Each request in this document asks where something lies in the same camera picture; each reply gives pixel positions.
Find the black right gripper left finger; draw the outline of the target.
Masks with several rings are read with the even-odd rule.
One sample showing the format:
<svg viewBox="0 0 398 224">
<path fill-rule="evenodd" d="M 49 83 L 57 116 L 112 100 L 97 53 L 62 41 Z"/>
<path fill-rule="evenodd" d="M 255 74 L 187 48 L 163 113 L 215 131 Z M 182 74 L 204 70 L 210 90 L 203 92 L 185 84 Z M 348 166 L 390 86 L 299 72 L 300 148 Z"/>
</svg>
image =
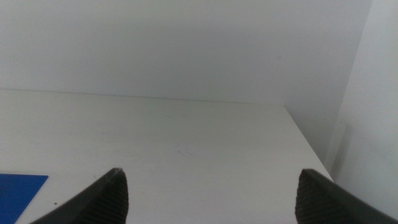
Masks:
<svg viewBox="0 0 398 224">
<path fill-rule="evenodd" d="M 125 224 L 128 210 L 126 175 L 121 168 L 113 168 L 33 224 Z"/>
</svg>

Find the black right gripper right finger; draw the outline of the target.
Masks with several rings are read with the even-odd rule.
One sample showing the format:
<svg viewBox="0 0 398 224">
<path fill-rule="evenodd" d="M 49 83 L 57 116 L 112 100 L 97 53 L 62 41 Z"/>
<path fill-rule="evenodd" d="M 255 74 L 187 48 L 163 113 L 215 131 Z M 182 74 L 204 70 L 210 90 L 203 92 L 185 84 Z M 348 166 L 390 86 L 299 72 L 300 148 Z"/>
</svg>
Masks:
<svg viewBox="0 0 398 224">
<path fill-rule="evenodd" d="M 299 224 L 397 224 L 314 169 L 300 173 L 295 217 Z"/>
</svg>

